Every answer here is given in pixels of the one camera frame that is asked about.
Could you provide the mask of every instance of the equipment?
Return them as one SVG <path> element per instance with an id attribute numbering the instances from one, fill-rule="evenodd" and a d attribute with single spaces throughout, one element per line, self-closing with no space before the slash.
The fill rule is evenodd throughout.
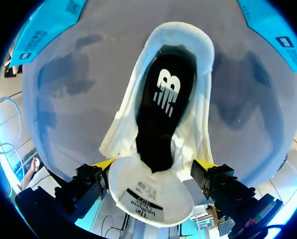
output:
<path id="1" fill-rule="evenodd" d="M 269 194 L 257 200 L 253 197 L 255 189 L 237 181 L 232 168 L 223 165 L 206 170 L 198 161 L 193 162 L 191 176 L 204 195 L 208 199 L 211 197 L 216 207 L 234 220 L 235 226 L 229 238 L 264 238 L 268 230 L 264 226 L 281 208 L 282 201 L 274 201 Z M 109 168 L 110 165 L 102 168 L 84 164 L 76 170 L 77 175 L 71 182 L 55 188 L 56 198 L 39 187 L 35 191 L 31 188 L 22 191 L 15 201 L 28 224 L 41 238 L 77 234 L 82 238 L 102 238 L 72 223 L 83 218 L 99 197 L 104 198 Z"/>

